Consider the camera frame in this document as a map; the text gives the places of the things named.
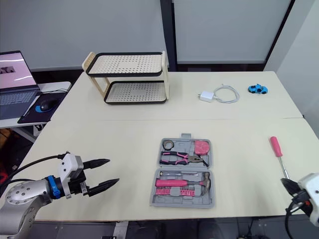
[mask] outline toy car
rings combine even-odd
[[[248,91],[250,93],[257,93],[257,94],[266,94],[268,92],[268,89],[266,86],[261,86],[259,84],[256,84],[254,86],[248,87]]]

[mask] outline white table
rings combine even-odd
[[[216,191],[212,209],[150,206],[160,140],[178,137],[181,132],[212,142],[211,171]],[[111,159],[102,167],[85,171],[88,185],[120,178],[112,188],[94,197],[78,194],[68,200],[55,200],[40,209],[37,220],[277,216],[285,213],[291,197],[280,182],[283,173],[268,141],[273,135],[278,137],[291,179],[299,180],[318,170],[319,140],[304,119],[72,120],[64,124],[53,120],[22,165],[68,150],[83,161]],[[58,163],[58,159],[40,163],[17,177],[57,176]]]
[[[67,89],[69,90],[71,88],[71,83],[68,81],[63,82],[53,82],[53,83],[44,83],[44,84],[38,84],[40,91],[42,92],[49,92],[49,91],[56,91],[59,89]],[[35,97],[33,102],[30,104],[30,107],[36,102],[36,100],[39,98],[39,96]],[[18,123],[18,118],[12,118],[12,119],[1,119],[0,120],[0,128],[11,128],[13,131],[17,132],[18,134],[22,135],[26,139],[30,140],[31,142],[35,141],[35,137],[30,134],[27,130],[24,130],[23,126],[30,126],[30,125],[37,125],[37,124],[43,124],[46,122],[30,122],[30,123]]]
[[[109,80],[132,78],[109,78]],[[302,118],[298,108],[274,72],[169,72],[170,99],[156,105],[108,105],[85,73],[82,73],[59,106],[52,120],[214,120]],[[266,95],[251,94],[248,86],[267,86]],[[221,84],[231,85],[240,94],[234,104],[198,99],[202,91]],[[218,96],[233,99],[229,90]]]

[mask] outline perforated shelf tray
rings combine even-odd
[[[161,52],[99,53],[86,74],[91,77],[159,76],[161,58]]]
[[[164,103],[164,81],[114,81],[104,101],[111,105]]]

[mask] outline red screwdriver handle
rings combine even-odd
[[[273,147],[273,150],[274,150],[274,152],[275,152],[276,157],[281,157],[281,156],[283,156],[283,153],[281,153],[280,145],[279,145],[279,143],[278,143],[277,138],[274,137],[274,136],[272,136],[272,137],[270,138],[270,142],[271,142],[271,145],[272,145],[272,147]]]
[[[186,180],[174,180],[174,179],[168,179],[168,180],[156,180],[155,186],[157,187],[184,187],[187,186]]]

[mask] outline black mouse pad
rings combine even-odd
[[[41,95],[30,107],[28,112],[21,116],[21,118],[18,120],[18,123],[49,122],[51,116],[58,108],[65,96],[66,93],[48,93]],[[44,100],[58,100],[58,103],[50,111],[39,113],[35,110],[35,107],[40,105],[40,103]]]

